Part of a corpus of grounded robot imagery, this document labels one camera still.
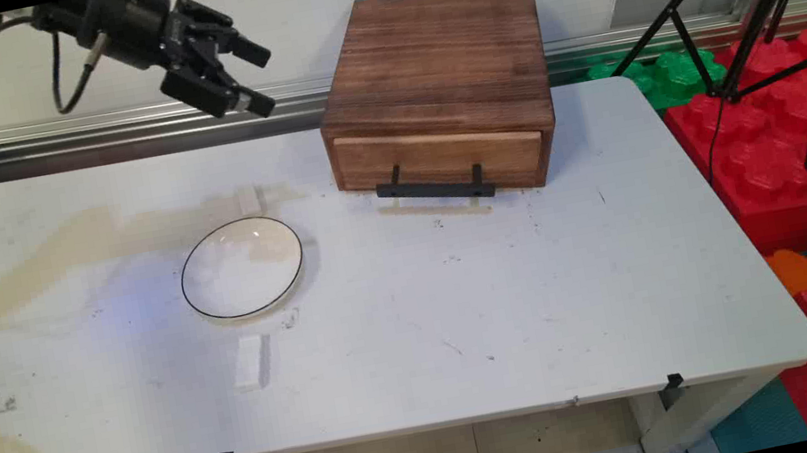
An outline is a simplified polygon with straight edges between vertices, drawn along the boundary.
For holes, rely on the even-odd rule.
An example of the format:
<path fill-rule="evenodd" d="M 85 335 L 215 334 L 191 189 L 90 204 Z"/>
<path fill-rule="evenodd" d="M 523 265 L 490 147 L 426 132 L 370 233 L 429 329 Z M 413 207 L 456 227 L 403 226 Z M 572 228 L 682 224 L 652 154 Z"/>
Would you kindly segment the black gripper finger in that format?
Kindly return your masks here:
<path fill-rule="evenodd" d="M 228 111 L 269 117 L 276 108 L 274 98 L 240 85 L 221 67 L 208 67 L 197 73 L 192 68 L 171 68 L 161 83 L 162 93 L 184 105 L 192 106 L 217 118 L 225 117 Z"/>
<path fill-rule="evenodd" d="M 233 55 L 259 68 L 271 60 L 271 51 L 242 35 L 226 13 L 201 2 L 175 0 L 173 16 L 180 43 L 186 47 L 202 47 L 214 58 L 221 54 Z"/>

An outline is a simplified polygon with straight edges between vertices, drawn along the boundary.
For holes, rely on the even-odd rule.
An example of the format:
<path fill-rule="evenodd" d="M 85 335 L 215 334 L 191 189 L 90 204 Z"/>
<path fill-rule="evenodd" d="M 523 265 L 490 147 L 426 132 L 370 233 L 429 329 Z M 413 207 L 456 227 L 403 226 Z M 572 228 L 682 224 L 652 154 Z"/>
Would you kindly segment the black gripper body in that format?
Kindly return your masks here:
<path fill-rule="evenodd" d="M 88 50 L 104 34 L 100 56 L 143 71 L 152 65 L 170 69 L 193 64 L 191 50 L 172 40 L 170 16 L 180 8 L 180 0 L 60 0 L 31 10 L 35 29 L 54 38 L 73 36 Z"/>

